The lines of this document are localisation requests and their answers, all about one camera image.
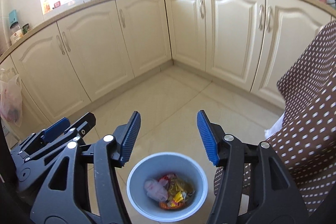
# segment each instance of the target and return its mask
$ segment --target baseboard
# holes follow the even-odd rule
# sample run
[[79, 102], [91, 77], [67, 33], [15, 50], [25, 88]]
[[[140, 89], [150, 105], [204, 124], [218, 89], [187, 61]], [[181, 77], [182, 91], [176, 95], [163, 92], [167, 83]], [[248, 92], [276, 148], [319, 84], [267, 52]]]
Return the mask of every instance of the baseboard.
[[111, 92], [107, 93], [106, 95], [102, 96], [101, 98], [95, 100], [91, 104], [85, 106], [84, 108], [80, 109], [76, 113], [70, 115], [68, 119], [71, 123], [78, 120], [80, 117], [85, 115], [87, 112], [92, 112], [95, 109], [99, 108], [106, 102], [116, 98], [117, 96], [121, 95], [122, 93], [126, 92], [127, 90], [130, 90], [131, 88], [135, 87], [136, 85], [139, 85], [140, 83], [146, 81], [147, 79], [151, 78], [152, 76], [160, 73], [161, 71], [169, 68], [173, 65], [173, 60], [168, 60], [167, 62], [161, 64], [160, 66], [155, 67], [154, 69], [151, 69], [150, 71], [130, 80], [129, 82], [123, 84], [122, 86], [116, 88], [115, 90], [112, 90]]
[[210, 75], [210, 74], [208, 74], [208, 73], [206, 73], [204, 71], [198, 70], [196, 68], [193, 68], [193, 67], [191, 67], [189, 65], [186, 65], [186, 64], [181, 63], [181, 62], [176, 61], [176, 60], [174, 60], [174, 65], [178, 66], [178, 67], [180, 67], [182, 69], [185, 69], [185, 70], [187, 70], [187, 71], [189, 71], [191, 73], [194, 73], [194, 74], [196, 74], [196, 75], [198, 75], [200, 77], [203, 77], [203, 78], [205, 78], [205, 79], [207, 79], [209, 81], [212, 81], [215, 84], [217, 84], [217, 85], [219, 85], [219, 86], [221, 86], [221, 87], [223, 87], [223, 88], [225, 88], [225, 89], [227, 89], [229, 91], [237, 93], [238, 95], [246, 98], [247, 100], [252, 101], [253, 103], [255, 103], [257, 105], [260, 105], [263, 108], [266, 108], [267, 110], [275, 113], [278, 116], [281, 116], [283, 114], [283, 112], [284, 112], [284, 109], [282, 109], [282, 108], [280, 108], [280, 107], [278, 107], [276, 105], [273, 105], [272, 103], [267, 102], [267, 101], [263, 100], [262, 98], [254, 95], [252, 93], [249, 93], [249, 92], [247, 92], [247, 91], [245, 91], [245, 90], [243, 90], [241, 88], [238, 88], [238, 87], [236, 87], [236, 86], [234, 86], [234, 85], [232, 85], [232, 84], [230, 84], [230, 83], [228, 83], [228, 82], [226, 82], [226, 81], [224, 81], [222, 79], [219, 79], [219, 78], [217, 78], [215, 76], [212, 76], [212, 75]]

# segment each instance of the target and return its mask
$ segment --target cabinet handle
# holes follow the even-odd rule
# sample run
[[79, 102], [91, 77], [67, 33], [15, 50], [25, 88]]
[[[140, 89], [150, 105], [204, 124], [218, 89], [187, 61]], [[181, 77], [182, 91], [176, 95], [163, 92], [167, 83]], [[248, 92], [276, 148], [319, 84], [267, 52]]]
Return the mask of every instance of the cabinet handle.
[[65, 32], [62, 32], [62, 35], [63, 35], [64, 43], [67, 46], [68, 52], [71, 52], [71, 49], [69, 47], [69, 43], [68, 43], [67, 37], [65, 36]]
[[61, 49], [62, 54], [65, 55], [65, 52], [64, 52], [63, 47], [62, 47], [62, 41], [61, 41], [59, 35], [56, 35], [56, 37], [57, 37], [57, 39], [58, 39], [58, 46], [59, 46], [59, 48]]
[[270, 24], [271, 24], [271, 13], [272, 13], [272, 7], [269, 6], [267, 8], [267, 32], [270, 32], [271, 31], [271, 28], [270, 28]]
[[126, 28], [124, 13], [122, 9], [120, 9], [120, 19], [121, 19], [121, 23], [123, 24], [123, 27]]
[[264, 5], [260, 4], [260, 11], [259, 11], [259, 30], [263, 30], [263, 11], [264, 11]]
[[199, 10], [200, 10], [200, 12], [201, 12], [201, 18], [204, 19], [204, 14], [203, 14], [202, 7], [203, 7], [203, 0], [201, 0], [201, 1], [199, 2]]

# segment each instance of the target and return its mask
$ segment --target plastic bag hanging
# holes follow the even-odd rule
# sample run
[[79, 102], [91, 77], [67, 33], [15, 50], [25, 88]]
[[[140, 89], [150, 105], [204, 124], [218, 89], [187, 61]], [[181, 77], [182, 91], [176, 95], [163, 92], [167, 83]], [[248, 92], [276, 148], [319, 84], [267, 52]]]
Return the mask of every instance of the plastic bag hanging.
[[21, 78], [15, 75], [8, 82], [0, 81], [0, 115], [9, 123], [21, 126], [22, 95]]

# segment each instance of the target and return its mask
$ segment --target cabinet door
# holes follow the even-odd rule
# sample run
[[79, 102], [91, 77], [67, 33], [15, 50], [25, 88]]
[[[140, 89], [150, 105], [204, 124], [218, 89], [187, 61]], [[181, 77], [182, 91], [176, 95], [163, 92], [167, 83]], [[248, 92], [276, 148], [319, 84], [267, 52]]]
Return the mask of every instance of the cabinet door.
[[117, 0], [117, 8], [135, 76], [171, 59], [164, 0]]
[[114, 0], [57, 23], [73, 68], [92, 101], [134, 78]]
[[[9, 70], [9, 76], [14, 77], [17, 72], [11, 56], [8, 56], [1, 64], [0, 69]], [[18, 127], [15, 124], [8, 123], [4, 120], [6, 128], [24, 140], [28, 135], [39, 132], [40, 130], [50, 126], [50, 121], [43, 115], [42, 111], [37, 107], [24, 84], [21, 84], [22, 90], [22, 123]]]
[[65, 52], [56, 23], [26, 40], [11, 56], [29, 94], [51, 122], [90, 103]]
[[205, 71], [203, 0], [166, 0], [173, 59]]
[[264, 30], [265, 0], [205, 0], [206, 72], [251, 90]]
[[330, 22], [326, 12], [300, 0], [267, 0], [264, 41], [251, 92], [284, 108], [278, 80]]

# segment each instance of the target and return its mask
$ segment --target brown polka dot apron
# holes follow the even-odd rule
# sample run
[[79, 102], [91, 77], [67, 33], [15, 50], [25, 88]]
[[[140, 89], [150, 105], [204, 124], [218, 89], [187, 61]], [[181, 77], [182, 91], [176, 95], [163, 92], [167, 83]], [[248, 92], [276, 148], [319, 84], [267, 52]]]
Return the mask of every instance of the brown polka dot apron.
[[[285, 163], [309, 213], [323, 202], [336, 181], [336, 21], [326, 25], [278, 81], [285, 102], [283, 127], [267, 139]], [[217, 169], [217, 194], [223, 168]], [[250, 165], [243, 193], [248, 194]]]

